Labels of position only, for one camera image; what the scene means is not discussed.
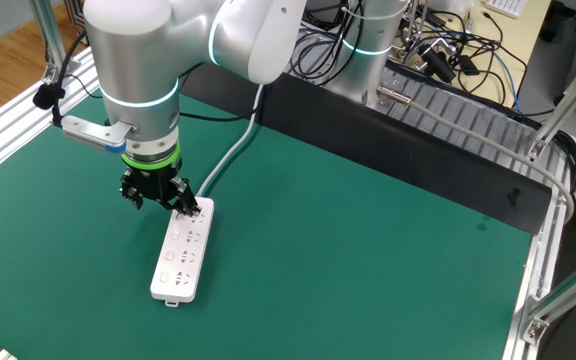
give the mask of table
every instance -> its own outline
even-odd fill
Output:
[[[105,119],[95,99],[73,115]],[[194,188],[245,126],[182,121]],[[0,345],[15,356],[501,356],[528,233],[259,128],[210,194],[197,297],[170,309],[148,293],[169,215],[122,199],[122,169],[55,129],[0,165]]]
[[[483,2],[484,1],[479,0],[478,8],[470,12],[470,17],[473,19],[472,33],[493,40],[500,39],[499,30],[494,26],[490,19],[483,16],[482,12],[486,11],[493,19],[495,19],[504,32],[502,45],[525,63],[528,63],[532,50],[537,42],[537,38],[539,37],[539,32],[546,17],[546,13],[550,7],[551,0],[529,0],[526,3],[523,13],[518,19],[512,19],[508,16],[487,9],[483,6]],[[450,18],[450,16],[445,15],[438,16],[445,20]],[[453,21],[448,22],[446,26],[461,31],[459,20],[453,19]],[[466,47],[464,54],[470,55],[474,53],[475,50],[476,49],[474,48]],[[498,51],[497,54],[508,66],[515,85],[515,90],[519,91],[519,86],[525,73],[523,65],[503,50]],[[490,55],[481,55],[473,59],[473,62],[480,70],[486,70],[489,61]],[[497,73],[505,80],[504,86],[506,88],[506,101],[504,102],[504,105],[512,107],[515,100],[510,86],[508,73],[505,71],[498,59],[493,60],[490,71]],[[467,89],[472,89],[479,84],[483,79],[483,76],[483,74],[478,76],[462,75],[461,79]],[[456,78],[452,81],[452,85],[461,88]],[[486,82],[474,92],[474,94],[495,102],[501,101],[502,99],[501,86],[496,78],[487,79]]]

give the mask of power socket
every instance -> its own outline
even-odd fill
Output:
[[[150,284],[152,297],[168,307],[193,301],[197,291],[215,204],[208,198],[196,199],[201,207],[199,216],[172,212]]]

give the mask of power cord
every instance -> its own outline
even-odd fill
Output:
[[[259,104],[261,102],[263,90],[264,90],[264,86],[259,85],[259,88],[257,89],[257,95],[255,96],[255,102],[253,104],[254,109],[259,108]],[[208,175],[206,180],[204,180],[203,184],[201,184],[201,187],[199,188],[199,191],[197,192],[197,196],[203,197],[207,194],[207,191],[209,190],[210,186],[212,185],[212,182],[214,181],[215,177],[217,177],[219,175],[219,173],[224,168],[224,166],[228,162],[230,162],[232,157],[235,156],[236,153],[241,149],[241,147],[248,141],[249,136],[252,133],[252,129],[255,126],[255,120],[257,120],[257,115],[258,115],[257,111],[253,111],[252,116],[250,117],[250,123],[248,124],[248,128],[246,129],[246,132],[244,132],[242,137],[228,150],[228,152],[226,152],[226,154],[224,155],[223,158],[221,158],[221,160],[219,161],[217,166],[215,166],[215,168],[210,172],[210,174]]]

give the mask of black cable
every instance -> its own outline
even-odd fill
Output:
[[[360,15],[363,17],[364,16],[364,6],[362,4],[362,0],[359,0],[359,3],[357,4],[357,8],[359,8],[360,11]],[[355,17],[353,16],[352,19],[350,20],[349,24],[348,24],[348,29],[346,30],[346,34],[344,34],[344,38],[348,33],[348,30],[350,30],[350,27],[352,26],[353,21],[355,20]],[[341,69],[339,69],[339,71],[337,71],[335,74],[333,74],[331,77],[329,77],[328,79],[326,79],[325,81],[317,84],[317,86],[326,86],[326,84],[328,84],[329,82],[331,82],[333,79],[335,79],[337,76],[339,76],[339,74],[341,74],[346,67],[348,67],[348,64],[350,64],[350,61],[352,60],[353,56],[355,55],[355,53],[357,53],[357,48],[359,48],[359,42],[361,40],[361,33],[363,32],[363,28],[364,28],[364,20],[362,18],[359,19],[359,31],[357,31],[357,39],[355,40],[355,45],[352,48],[352,51],[350,52],[350,56],[348,56],[348,60],[346,60],[346,63],[341,67]]]
[[[459,74],[457,75],[457,81],[459,81],[459,85],[461,85],[462,89],[464,89],[465,91],[468,91],[469,93],[472,94],[472,91],[467,90],[465,85],[461,81],[462,71],[463,71],[463,69],[459,69]],[[490,71],[490,70],[479,70],[479,72],[492,75],[499,80],[499,84],[501,85],[501,94],[502,94],[501,100],[499,101],[499,105],[504,105],[506,103],[506,86],[504,85],[504,80],[501,78],[501,76],[499,76],[499,74],[497,74],[496,72]]]
[[[500,37],[499,43],[500,43],[500,44],[503,43],[503,42],[504,42],[504,31],[501,30],[501,27],[499,27],[499,24],[497,24],[497,22],[495,21],[495,19],[493,19],[493,17],[490,16],[490,14],[488,14],[487,12],[482,11],[481,13],[484,15],[485,18],[490,19],[490,21],[492,21],[492,23],[495,25],[495,27],[497,28],[497,30],[499,30],[499,35],[500,35],[500,36],[499,36],[499,37]]]
[[[103,99],[103,96],[99,96],[99,95],[93,95],[90,93],[90,91],[88,91],[88,89],[86,88],[86,85],[84,84],[83,81],[81,81],[81,79],[73,74],[68,74],[66,75],[66,77],[72,77],[75,78],[75,80],[79,81],[79,83],[81,84],[81,87],[84,89],[84,91],[86,92],[86,94],[88,94],[88,96],[90,96],[93,99]]]
[[[555,111],[555,109],[550,109],[550,110],[546,110],[546,111],[541,111],[538,113],[532,113],[532,114],[523,114],[524,116],[539,116],[539,115],[546,115],[546,114],[550,114],[551,112]]]
[[[192,118],[192,119],[198,119],[198,120],[230,122],[230,121],[236,121],[236,120],[249,119],[254,113],[259,111],[260,107],[261,106],[257,106],[257,108],[255,108],[253,111],[251,111],[250,113],[248,113],[244,116],[234,116],[234,117],[230,117],[230,118],[218,118],[218,117],[212,117],[212,116],[195,115],[195,114],[184,113],[181,111],[179,112],[179,115],[184,116],[184,117],[188,117],[188,118]]]
[[[335,62],[337,61],[337,57],[339,55],[339,52],[341,51],[341,46],[343,46],[342,38],[346,35],[347,29],[350,28],[349,24],[352,23],[352,20],[350,21],[350,23],[347,23],[346,21],[347,21],[347,18],[344,18],[342,21],[342,25],[339,27],[339,31],[335,35],[335,43],[333,44],[333,46],[330,47],[330,49],[328,50],[328,53],[324,57],[323,61],[319,65],[315,66],[309,72],[303,72],[303,71],[296,72],[300,77],[302,77],[304,79],[308,79],[308,80],[319,79],[321,77],[326,76],[333,69]],[[306,36],[302,36],[302,38],[300,40],[304,41]],[[333,59],[332,64],[330,64],[330,66],[326,70],[320,71],[321,68],[326,64],[328,59],[330,59],[330,57],[333,55],[333,53],[335,53],[335,55],[332,58]],[[292,58],[290,59],[290,61],[291,61],[291,68],[294,69],[294,63],[292,62]],[[300,70],[303,70],[299,63],[297,64],[297,67]]]
[[[431,14],[450,15],[450,16],[456,17],[461,22],[461,43],[462,43],[462,46],[459,48],[459,50],[457,50],[457,53],[454,56],[454,58],[458,59],[459,56],[461,55],[461,53],[463,52],[464,46],[466,46],[467,37],[468,37],[468,34],[466,34],[466,22],[464,21],[464,18],[462,18],[458,14],[455,14],[454,12],[450,12],[450,11],[431,10],[430,13]]]
[[[70,46],[70,49],[68,49],[68,52],[66,53],[66,57],[64,57],[64,61],[61,63],[61,70],[59,71],[59,77],[57,78],[57,82],[55,83],[55,86],[57,88],[63,89],[64,78],[66,77],[66,70],[68,69],[68,64],[70,63],[70,59],[72,58],[72,55],[75,53],[77,46],[79,45],[81,40],[83,40],[84,37],[86,37],[86,35],[87,35],[86,30],[83,30],[81,32],[81,34],[79,34],[79,36],[77,36],[75,41],[72,43],[72,45]],[[58,98],[55,99],[55,103],[52,106],[52,115],[53,115],[53,117],[52,117],[53,125],[57,126],[58,128],[61,128],[61,119],[63,118],[63,116],[61,115],[61,111],[59,111],[59,99]]]

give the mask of blue led ring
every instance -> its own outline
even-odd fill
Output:
[[[175,82],[175,86],[172,88],[172,90],[170,90],[170,92],[168,94],[164,95],[163,97],[161,97],[157,100],[147,101],[147,102],[143,102],[143,103],[132,103],[132,102],[128,102],[128,101],[122,101],[119,99],[115,99],[114,97],[108,95],[108,93],[106,93],[101,86],[99,86],[99,89],[101,90],[101,93],[104,95],[104,97],[106,99],[114,102],[115,104],[118,104],[121,106],[126,106],[126,107],[133,107],[133,108],[147,108],[147,107],[159,105],[159,104],[163,103],[164,101],[173,97],[177,93],[177,89],[179,89],[179,79],[177,79],[177,81]]]

